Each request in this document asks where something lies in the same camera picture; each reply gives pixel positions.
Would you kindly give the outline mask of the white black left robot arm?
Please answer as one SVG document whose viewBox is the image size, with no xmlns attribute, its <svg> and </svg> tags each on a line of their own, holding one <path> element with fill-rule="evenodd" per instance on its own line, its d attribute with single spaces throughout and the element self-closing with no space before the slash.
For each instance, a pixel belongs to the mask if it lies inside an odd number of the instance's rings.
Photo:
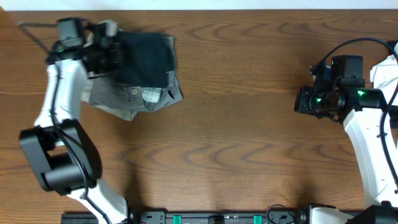
<svg viewBox="0 0 398 224">
<path fill-rule="evenodd" d="M 69 17 L 54 27 L 59 38 L 44 48 L 48 75 L 44 103 L 33 127 L 21 131 L 21 148 L 45 191 L 80 202 L 94 223 L 132 223 L 127 200 L 104 179 L 100 154 L 80 124 L 86 82 L 122 66 L 118 25 Z"/>
</svg>

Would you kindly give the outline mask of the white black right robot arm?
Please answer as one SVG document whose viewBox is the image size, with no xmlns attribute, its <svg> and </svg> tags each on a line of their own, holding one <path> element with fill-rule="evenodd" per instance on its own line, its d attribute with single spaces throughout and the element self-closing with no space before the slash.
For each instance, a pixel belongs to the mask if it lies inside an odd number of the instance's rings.
<svg viewBox="0 0 398 224">
<path fill-rule="evenodd" d="M 309 205 L 296 223 L 397 223 L 397 151 L 391 136 L 381 90 L 367 88 L 363 58 L 357 55 L 322 60 L 310 68 L 313 86 L 300 88 L 294 110 L 329 118 L 343 125 L 353 145 L 365 196 L 365 210 L 356 215 L 329 205 Z"/>
</svg>

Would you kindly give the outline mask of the black t-shirt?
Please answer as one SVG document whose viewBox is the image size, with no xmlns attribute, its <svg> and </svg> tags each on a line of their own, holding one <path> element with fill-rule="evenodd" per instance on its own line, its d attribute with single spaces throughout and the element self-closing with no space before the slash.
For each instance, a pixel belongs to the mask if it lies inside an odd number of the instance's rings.
<svg viewBox="0 0 398 224">
<path fill-rule="evenodd" d="M 158 32 L 119 32 L 123 62 L 116 81 L 130 86 L 165 88 L 174 69 L 166 35 Z"/>
</svg>

